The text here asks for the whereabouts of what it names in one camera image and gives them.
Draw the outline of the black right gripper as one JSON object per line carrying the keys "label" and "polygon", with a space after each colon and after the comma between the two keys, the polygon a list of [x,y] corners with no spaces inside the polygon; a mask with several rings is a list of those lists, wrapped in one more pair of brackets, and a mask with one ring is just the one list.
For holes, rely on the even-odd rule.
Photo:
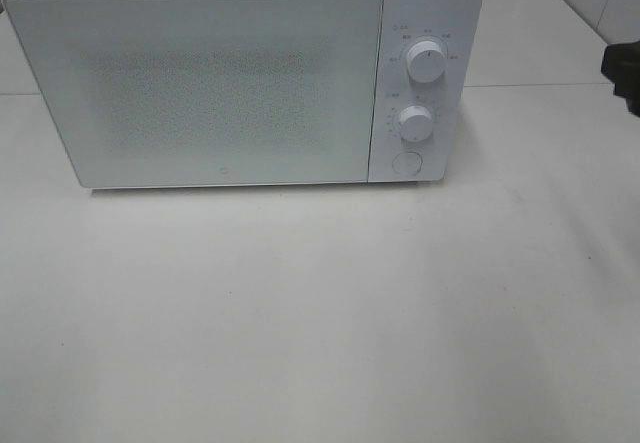
{"label": "black right gripper", "polygon": [[608,45],[601,73],[614,85],[613,94],[625,100],[628,111],[640,117],[640,41]]}

